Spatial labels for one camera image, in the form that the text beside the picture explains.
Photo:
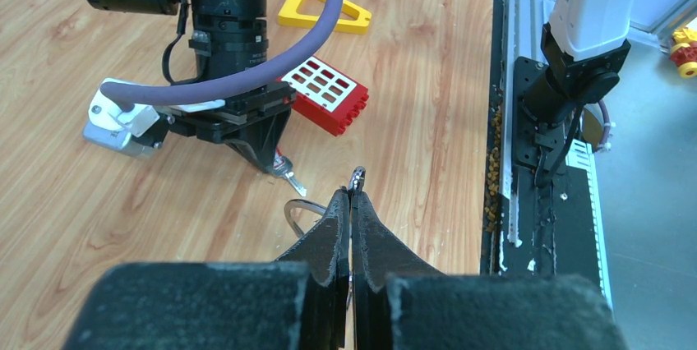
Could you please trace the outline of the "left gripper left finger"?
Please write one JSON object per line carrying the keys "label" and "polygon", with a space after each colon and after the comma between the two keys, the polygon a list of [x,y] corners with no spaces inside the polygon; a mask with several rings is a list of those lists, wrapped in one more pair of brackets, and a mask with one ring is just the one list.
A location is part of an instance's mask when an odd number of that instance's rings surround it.
{"label": "left gripper left finger", "polygon": [[131,262],[94,285],[66,349],[337,349],[345,344],[350,194],[269,262]]}

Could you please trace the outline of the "key with red tag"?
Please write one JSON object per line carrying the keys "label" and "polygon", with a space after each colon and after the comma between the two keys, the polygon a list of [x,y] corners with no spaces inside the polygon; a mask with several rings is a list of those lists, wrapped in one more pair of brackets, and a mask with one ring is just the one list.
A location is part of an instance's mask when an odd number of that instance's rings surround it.
{"label": "key with red tag", "polygon": [[305,197],[307,195],[306,187],[295,176],[293,163],[280,150],[275,151],[275,159],[270,173],[274,177],[286,180],[300,196]]}

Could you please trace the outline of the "metal keyring with keys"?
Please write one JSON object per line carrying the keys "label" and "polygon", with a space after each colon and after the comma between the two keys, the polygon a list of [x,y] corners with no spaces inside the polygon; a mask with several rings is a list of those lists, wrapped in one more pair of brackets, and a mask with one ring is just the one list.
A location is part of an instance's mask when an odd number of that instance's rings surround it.
{"label": "metal keyring with keys", "polygon": [[[365,177],[366,177],[366,169],[363,166],[358,166],[353,170],[353,173],[351,175],[349,185],[348,185],[348,193],[349,193],[349,198],[352,198],[353,194],[359,193],[362,191],[364,183],[365,183]],[[327,208],[324,205],[319,205],[316,202],[305,200],[305,199],[292,199],[289,200],[288,202],[285,203],[284,205],[284,217],[289,225],[289,227],[293,230],[297,238],[301,238],[305,232],[300,228],[298,225],[297,220],[293,216],[293,211],[294,210],[307,210],[312,212],[313,214],[318,214],[318,215],[323,215]],[[351,274],[351,264],[350,264],[350,258],[349,258],[349,248],[351,246],[351,237],[352,237],[352,230],[350,228],[351,224],[351,215],[348,216],[348,245],[346,246],[346,260],[348,264],[348,293],[347,293],[347,298],[346,298],[346,310],[349,309],[349,306],[351,305],[351,301],[353,300],[353,279],[352,279],[352,274]]]}

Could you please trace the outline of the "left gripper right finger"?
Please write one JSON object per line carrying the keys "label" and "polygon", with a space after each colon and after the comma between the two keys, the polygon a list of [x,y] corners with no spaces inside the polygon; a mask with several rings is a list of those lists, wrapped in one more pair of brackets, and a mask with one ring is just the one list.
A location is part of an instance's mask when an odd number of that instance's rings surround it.
{"label": "left gripper right finger", "polygon": [[359,349],[624,349],[599,288],[577,275],[448,275],[351,199]]}

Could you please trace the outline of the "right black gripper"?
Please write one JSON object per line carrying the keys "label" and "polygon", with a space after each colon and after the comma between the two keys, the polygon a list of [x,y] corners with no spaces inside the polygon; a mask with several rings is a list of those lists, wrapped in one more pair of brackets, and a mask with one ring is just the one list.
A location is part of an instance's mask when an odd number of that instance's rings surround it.
{"label": "right black gripper", "polygon": [[296,90],[274,81],[251,92],[224,100],[219,108],[195,113],[173,110],[169,130],[213,144],[226,144],[263,173],[270,173]]}

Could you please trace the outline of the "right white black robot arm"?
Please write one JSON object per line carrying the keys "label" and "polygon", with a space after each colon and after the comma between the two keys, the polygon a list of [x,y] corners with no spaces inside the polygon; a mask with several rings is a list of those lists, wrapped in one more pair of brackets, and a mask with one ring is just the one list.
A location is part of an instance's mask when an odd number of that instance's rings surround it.
{"label": "right white black robot arm", "polygon": [[[267,0],[87,0],[94,8],[176,16],[177,35],[186,28],[196,55],[196,81],[211,81],[263,63]],[[288,171],[290,162],[278,149],[296,98],[280,77],[254,90],[197,105],[159,106],[145,130],[131,131],[117,122],[117,105],[97,94],[90,105],[83,136],[101,147],[130,156],[149,155],[176,133],[226,145],[263,173]]]}

